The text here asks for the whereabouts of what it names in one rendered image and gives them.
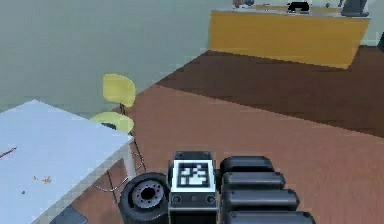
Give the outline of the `white dining table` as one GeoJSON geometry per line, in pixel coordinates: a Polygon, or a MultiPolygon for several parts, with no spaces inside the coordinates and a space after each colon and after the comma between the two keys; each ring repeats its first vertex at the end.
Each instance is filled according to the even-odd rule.
{"type": "Polygon", "coordinates": [[[37,100],[0,113],[0,224],[49,224],[119,160],[135,177],[132,141],[37,100]]]}

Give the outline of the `black pan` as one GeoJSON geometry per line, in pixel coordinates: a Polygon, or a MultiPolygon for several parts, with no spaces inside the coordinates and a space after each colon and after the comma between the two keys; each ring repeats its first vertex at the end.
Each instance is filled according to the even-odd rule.
{"type": "Polygon", "coordinates": [[[288,13],[308,13],[310,11],[310,5],[306,1],[293,1],[288,4],[288,13]]]}

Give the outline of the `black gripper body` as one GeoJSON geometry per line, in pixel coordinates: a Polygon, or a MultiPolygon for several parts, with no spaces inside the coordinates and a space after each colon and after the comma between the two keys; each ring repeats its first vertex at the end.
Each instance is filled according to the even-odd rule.
{"type": "Polygon", "coordinates": [[[166,176],[150,172],[130,180],[120,194],[124,224],[169,224],[166,176]]]}

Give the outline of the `dark grey chair seat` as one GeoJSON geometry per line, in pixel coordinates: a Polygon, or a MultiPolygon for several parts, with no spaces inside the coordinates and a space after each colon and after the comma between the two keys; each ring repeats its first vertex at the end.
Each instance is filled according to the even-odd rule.
{"type": "Polygon", "coordinates": [[[49,224],[87,224],[88,219],[72,206],[66,207],[49,224]]]}

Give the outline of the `yellow kitchen counter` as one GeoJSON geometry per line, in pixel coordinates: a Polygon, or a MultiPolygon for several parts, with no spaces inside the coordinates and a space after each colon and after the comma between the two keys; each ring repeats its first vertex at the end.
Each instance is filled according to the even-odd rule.
{"type": "Polygon", "coordinates": [[[370,23],[338,13],[217,9],[211,12],[211,51],[348,68],[370,23]]]}

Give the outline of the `black coffee machine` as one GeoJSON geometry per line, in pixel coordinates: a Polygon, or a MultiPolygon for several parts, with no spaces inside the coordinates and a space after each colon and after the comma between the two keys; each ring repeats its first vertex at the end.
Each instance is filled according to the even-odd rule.
{"type": "Polygon", "coordinates": [[[368,0],[345,0],[341,15],[346,17],[367,17],[368,11],[364,8],[368,0]]]}

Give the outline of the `yellow chair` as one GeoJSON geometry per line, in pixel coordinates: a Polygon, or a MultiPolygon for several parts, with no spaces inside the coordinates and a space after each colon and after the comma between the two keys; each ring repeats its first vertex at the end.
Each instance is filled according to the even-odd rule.
{"type": "Polygon", "coordinates": [[[126,115],[126,109],[134,105],[136,87],[132,80],[116,73],[106,73],[102,79],[103,98],[119,105],[119,111],[102,112],[90,118],[109,128],[125,134],[131,134],[135,123],[126,115]]]}

